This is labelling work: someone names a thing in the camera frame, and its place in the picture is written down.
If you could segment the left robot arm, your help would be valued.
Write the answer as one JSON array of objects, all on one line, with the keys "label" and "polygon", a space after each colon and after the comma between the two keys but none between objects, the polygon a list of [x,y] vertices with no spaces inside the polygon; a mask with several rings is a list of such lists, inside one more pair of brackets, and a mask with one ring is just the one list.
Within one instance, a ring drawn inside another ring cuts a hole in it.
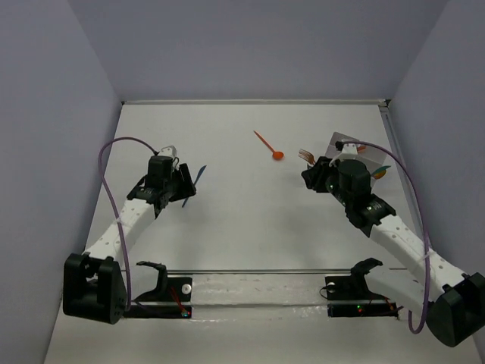
[{"label": "left robot arm", "polygon": [[111,325],[121,318],[191,318],[192,278],[171,276],[160,262],[131,265],[127,254],[169,203],[195,194],[187,164],[152,156],[109,228],[84,253],[66,259],[64,314]]}]

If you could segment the blue plastic knife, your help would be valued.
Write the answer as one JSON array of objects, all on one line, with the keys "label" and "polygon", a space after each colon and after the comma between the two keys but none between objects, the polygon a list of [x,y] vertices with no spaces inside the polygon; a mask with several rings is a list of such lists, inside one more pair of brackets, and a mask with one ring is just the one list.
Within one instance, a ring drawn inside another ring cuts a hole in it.
[{"label": "blue plastic knife", "polygon": [[[196,175],[196,178],[195,178],[195,180],[194,180],[194,182],[193,182],[193,183],[194,183],[194,186],[196,186],[196,184],[197,184],[197,183],[198,183],[198,181],[200,180],[200,178],[201,178],[201,176],[202,176],[202,174],[204,173],[204,171],[205,171],[205,169],[206,169],[206,168],[207,168],[207,165],[203,165],[203,166],[202,166],[202,167],[199,169],[199,171],[198,171],[198,173],[197,173],[197,175]],[[187,204],[187,202],[188,202],[188,201],[189,201],[189,197],[185,198],[185,199],[184,199],[184,201],[183,201],[183,204],[182,204],[182,206],[181,206],[181,207],[182,207],[182,208],[184,208],[184,207],[186,206],[186,204]]]}]

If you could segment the copper metal spoon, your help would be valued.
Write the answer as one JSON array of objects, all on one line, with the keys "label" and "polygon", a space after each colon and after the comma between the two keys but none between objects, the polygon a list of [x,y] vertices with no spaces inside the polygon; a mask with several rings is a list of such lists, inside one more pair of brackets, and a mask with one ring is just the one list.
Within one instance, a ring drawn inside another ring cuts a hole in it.
[{"label": "copper metal spoon", "polygon": [[386,171],[380,171],[380,172],[378,172],[378,173],[374,174],[374,175],[373,175],[373,178],[374,178],[375,180],[379,180],[379,179],[381,179],[382,177],[384,177],[385,175],[386,175]]}]

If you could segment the copper metal fork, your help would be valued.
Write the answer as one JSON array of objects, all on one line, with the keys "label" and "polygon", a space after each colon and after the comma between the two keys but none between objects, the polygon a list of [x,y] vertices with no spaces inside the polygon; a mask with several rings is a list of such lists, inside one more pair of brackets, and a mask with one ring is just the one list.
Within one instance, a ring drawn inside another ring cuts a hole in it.
[{"label": "copper metal fork", "polygon": [[315,164],[315,158],[313,154],[305,149],[300,149],[298,156],[302,158],[308,165],[314,165]]}]

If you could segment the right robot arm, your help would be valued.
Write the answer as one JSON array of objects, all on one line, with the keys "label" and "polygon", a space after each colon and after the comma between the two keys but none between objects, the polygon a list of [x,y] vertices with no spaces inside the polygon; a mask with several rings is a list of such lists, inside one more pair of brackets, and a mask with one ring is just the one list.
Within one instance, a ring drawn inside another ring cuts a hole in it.
[{"label": "right robot arm", "polygon": [[355,296],[378,293],[397,300],[409,312],[424,315],[430,332],[447,347],[457,347],[484,327],[484,276],[465,273],[419,238],[372,193],[363,162],[321,156],[301,175],[307,189],[333,196],[350,224],[406,269],[403,275],[393,274],[375,258],[356,263],[349,278]]}]

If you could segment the teal plastic knife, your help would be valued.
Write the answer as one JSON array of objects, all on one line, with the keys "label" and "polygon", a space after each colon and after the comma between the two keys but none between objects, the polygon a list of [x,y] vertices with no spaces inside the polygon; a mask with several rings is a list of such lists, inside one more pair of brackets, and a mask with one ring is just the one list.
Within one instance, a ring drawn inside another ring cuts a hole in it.
[{"label": "teal plastic knife", "polygon": [[387,171],[388,169],[390,168],[390,165],[383,165],[381,167],[379,167],[378,169],[376,169],[372,174],[371,176],[373,177],[374,174],[380,172],[380,171]]}]

